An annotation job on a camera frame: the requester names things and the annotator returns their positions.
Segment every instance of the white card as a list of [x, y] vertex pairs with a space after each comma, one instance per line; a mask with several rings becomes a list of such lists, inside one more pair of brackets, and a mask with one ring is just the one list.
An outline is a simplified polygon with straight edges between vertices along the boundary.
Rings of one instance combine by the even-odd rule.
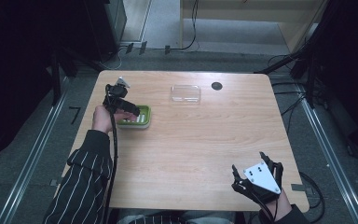
[[281, 194], [281, 190], [265, 162], [262, 161], [249, 167], [244, 170], [243, 173], [248, 177], [252, 184], [273, 193]]

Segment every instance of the striped sleeve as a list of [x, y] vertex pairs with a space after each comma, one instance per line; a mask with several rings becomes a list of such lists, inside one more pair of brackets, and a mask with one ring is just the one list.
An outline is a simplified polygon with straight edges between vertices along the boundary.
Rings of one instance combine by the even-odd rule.
[[82, 147], [67, 160], [69, 171], [48, 207], [43, 223], [99, 223], [103, 196], [111, 176], [107, 134], [89, 130]]

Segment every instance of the wooden table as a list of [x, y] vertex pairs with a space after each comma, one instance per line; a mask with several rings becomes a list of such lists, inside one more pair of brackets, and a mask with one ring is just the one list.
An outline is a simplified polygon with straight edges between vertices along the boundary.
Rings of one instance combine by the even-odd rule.
[[[117, 130], [118, 164], [111, 207], [255, 211], [259, 207], [231, 188], [231, 165], [261, 162], [259, 151], [283, 164], [289, 200], [309, 209], [269, 78], [258, 74], [103, 71], [98, 77], [73, 149], [83, 143], [106, 84], [123, 76], [131, 84], [125, 100], [149, 105], [145, 130]], [[212, 89], [213, 82], [223, 89]], [[173, 85], [198, 85], [199, 105], [176, 105]]]
[[[183, 19], [192, 18], [194, 2], [180, 2], [180, 45], [183, 43]], [[312, 25], [319, 22], [326, 4], [327, 0], [199, 0], [197, 18], [277, 22], [287, 48], [294, 52], [304, 44]]]

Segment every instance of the clear plastic container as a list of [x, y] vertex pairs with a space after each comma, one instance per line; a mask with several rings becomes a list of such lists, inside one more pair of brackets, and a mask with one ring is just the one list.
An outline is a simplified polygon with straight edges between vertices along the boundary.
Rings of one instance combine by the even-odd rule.
[[176, 105], [199, 105], [201, 88], [196, 85], [174, 85], [171, 87], [171, 102]]

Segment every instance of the green container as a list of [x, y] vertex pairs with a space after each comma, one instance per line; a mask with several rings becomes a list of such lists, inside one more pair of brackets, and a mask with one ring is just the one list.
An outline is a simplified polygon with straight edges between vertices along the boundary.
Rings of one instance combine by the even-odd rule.
[[151, 110], [148, 105], [137, 105], [141, 112], [136, 121], [120, 120], [117, 123], [118, 128], [145, 129], [150, 125]]

